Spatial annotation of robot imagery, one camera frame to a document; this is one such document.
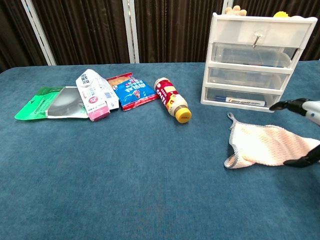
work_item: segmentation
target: blue tablecloth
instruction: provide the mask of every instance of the blue tablecloth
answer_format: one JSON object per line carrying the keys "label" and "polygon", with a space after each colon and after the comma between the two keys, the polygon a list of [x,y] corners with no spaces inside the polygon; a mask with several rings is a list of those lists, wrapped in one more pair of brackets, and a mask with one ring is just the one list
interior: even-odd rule
{"label": "blue tablecloth", "polygon": [[[75,86],[86,69],[167,77],[192,119],[157,99],[105,119],[15,120],[43,86]],[[224,168],[228,112],[319,139],[287,110],[202,105],[204,63],[17,67],[0,74],[0,239],[319,239],[320,164]],[[299,62],[282,99],[320,99],[320,61]]]}

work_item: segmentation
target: towel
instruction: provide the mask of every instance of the towel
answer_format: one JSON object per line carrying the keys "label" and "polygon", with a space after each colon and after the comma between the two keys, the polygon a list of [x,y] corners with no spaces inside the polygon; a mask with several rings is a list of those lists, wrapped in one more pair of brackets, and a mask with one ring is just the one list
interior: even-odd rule
{"label": "towel", "polygon": [[234,151],[224,162],[228,169],[253,164],[282,166],[284,161],[304,157],[320,144],[319,140],[301,137],[276,125],[242,123],[230,112],[227,116],[233,121],[229,144]]}

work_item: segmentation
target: brown curtain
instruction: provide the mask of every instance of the brown curtain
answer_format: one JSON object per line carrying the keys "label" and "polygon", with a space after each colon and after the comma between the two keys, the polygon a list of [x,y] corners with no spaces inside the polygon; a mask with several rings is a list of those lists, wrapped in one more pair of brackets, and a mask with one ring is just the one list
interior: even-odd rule
{"label": "brown curtain", "polygon": [[0,0],[0,71],[47,65],[21,0]]}
{"label": "brown curtain", "polygon": [[284,11],[289,16],[318,18],[300,60],[320,59],[320,0],[234,0],[233,5],[246,9],[248,16],[273,17]]}
{"label": "brown curtain", "polygon": [[205,62],[213,12],[223,0],[135,0],[141,63]]}
{"label": "brown curtain", "polygon": [[33,0],[57,65],[129,63],[121,0]]}

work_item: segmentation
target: green snack bag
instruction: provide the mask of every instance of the green snack bag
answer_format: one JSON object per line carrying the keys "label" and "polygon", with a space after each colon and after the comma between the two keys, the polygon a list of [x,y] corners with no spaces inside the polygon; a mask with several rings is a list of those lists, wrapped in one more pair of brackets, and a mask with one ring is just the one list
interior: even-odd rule
{"label": "green snack bag", "polygon": [[14,116],[17,120],[88,118],[76,86],[42,87]]}

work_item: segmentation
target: bottle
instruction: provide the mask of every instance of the bottle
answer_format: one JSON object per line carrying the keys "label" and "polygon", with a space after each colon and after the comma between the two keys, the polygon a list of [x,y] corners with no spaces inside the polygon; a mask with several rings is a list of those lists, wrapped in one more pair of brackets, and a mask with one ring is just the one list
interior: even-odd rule
{"label": "bottle", "polygon": [[154,83],[154,90],[160,96],[171,116],[175,117],[181,124],[189,122],[192,114],[188,104],[169,79],[165,77],[159,78]]}

